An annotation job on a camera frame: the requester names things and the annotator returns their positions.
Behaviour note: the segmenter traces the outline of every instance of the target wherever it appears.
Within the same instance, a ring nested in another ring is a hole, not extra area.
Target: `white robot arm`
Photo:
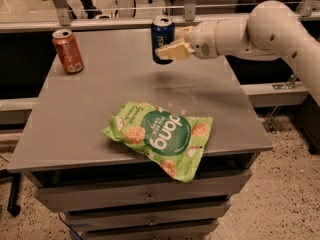
[[[156,50],[161,59],[233,55],[249,60],[282,58],[320,105],[320,44],[285,4],[259,4],[249,18],[206,21],[182,28],[176,40]]]

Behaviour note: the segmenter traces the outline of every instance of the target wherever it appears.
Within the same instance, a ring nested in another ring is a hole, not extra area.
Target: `cabinet drawer handle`
[[[150,222],[149,222],[149,226],[150,227],[153,227],[153,226],[156,226],[157,225],[157,222],[154,221],[153,218],[151,218]]]
[[[149,192],[148,196],[144,199],[146,202],[152,202],[154,201],[154,197],[152,196],[152,194]]]

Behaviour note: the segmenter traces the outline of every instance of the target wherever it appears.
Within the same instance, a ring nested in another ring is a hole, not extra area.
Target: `terrazzo floor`
[[[252,177],[232,196],[231,208],[216,230],[204,238],[166,240],[320,239],[320,155],[309,154],[308,143],[287,115],[277,116],[273,125],[276,132],[267,134],[274,149],[255,160]],[[1,156],[7,160],[19,138],[13,136],[0,135]],[[0,166],[6,166],[3,159]],[[35,188],[24,177],[18,199],[21,212],[12,217],[6,211],[9,189],[10,184],[0,185],[1,240],[71,239],[58,215],[33,198]]]

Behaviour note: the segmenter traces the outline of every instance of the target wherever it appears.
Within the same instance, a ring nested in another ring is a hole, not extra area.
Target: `chip bag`
[[[173,179],[190,182],[208,141],[211,117],[183,117],[150,105],[128,102],[103,133],[148,156]]]

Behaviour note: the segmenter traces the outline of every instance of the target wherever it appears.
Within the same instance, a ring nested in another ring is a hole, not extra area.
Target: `table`
[[[84,239],[206,234],[250,178],[271,141],[224,57],[158,65],[149,29],[76,33],[85,69],[66,75],[56,58],[8,170]],[[195,179],[170,179],[155,163],[102,134],[127,101],[185,116],[212,116]]]

